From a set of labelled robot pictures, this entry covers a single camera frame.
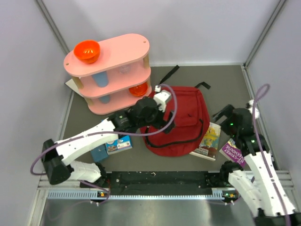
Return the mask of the purple treehouse book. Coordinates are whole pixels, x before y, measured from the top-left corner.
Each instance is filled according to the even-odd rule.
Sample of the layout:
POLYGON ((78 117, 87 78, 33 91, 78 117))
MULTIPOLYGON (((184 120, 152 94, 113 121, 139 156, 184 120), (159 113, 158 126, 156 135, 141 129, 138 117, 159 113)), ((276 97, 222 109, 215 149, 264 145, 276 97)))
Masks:
POLYGON ((246 162, 241 151, 236 147, 235 141, 230 138, 227 143, 219 150, 219 152, 225 156, 229 161, 238 163, 244 167, 246 162))

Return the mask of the red backpack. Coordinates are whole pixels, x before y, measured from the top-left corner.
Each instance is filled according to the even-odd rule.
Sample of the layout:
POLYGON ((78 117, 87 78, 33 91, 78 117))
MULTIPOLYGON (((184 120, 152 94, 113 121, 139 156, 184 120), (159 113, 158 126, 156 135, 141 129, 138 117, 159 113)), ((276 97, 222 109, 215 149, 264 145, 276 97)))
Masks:
POLYGON ((211 88, 206 82, 194 87, 172 87, 177 98, 175 127, 167 134, 160 132, 143 137, 146 147, 151 152, 165 157, 179 157, 190 154, 199 147, 210 125, 210 116, 199 90, 200 86, 211 88))

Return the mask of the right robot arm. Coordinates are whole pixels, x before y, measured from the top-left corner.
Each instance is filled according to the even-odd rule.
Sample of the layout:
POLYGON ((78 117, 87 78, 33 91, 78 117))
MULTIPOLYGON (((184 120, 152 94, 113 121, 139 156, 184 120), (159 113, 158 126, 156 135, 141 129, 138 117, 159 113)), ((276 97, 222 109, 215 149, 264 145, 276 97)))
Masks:
POLYGON ((238 191, 255 225, 299 226, 301 214, 280 183, 265 137, 256 129, 258 115, 256 107, 234 108, 232 105, 213 115, 213 122, 225 117, 220 123, 221 129, 234 140, 254 177, 250 180, 238 163, 228 161, 221 167, 220 182, 238 191))

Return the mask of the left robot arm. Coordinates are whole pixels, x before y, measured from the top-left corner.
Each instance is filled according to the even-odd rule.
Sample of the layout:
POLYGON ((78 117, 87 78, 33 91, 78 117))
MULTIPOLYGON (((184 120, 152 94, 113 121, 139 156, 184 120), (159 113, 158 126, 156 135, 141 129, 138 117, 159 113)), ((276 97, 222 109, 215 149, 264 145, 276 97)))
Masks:
POLYGON ((76 137, 54 142, 49 139, 43 143, 41 158, 51 185, 60 184, 68 179, 85 180, 95 186, 103 186, 107 176, 103 169, 94 163, 76 161, 83 154, 123 135, 135 133, 144 126, 164 128, 168 133, 174 123, 163 119, 167 103, 172 95, 164 90, 154 97, 144 97, 127 110, 120 110, 101 121, 96 126, 81 132, 76 137))

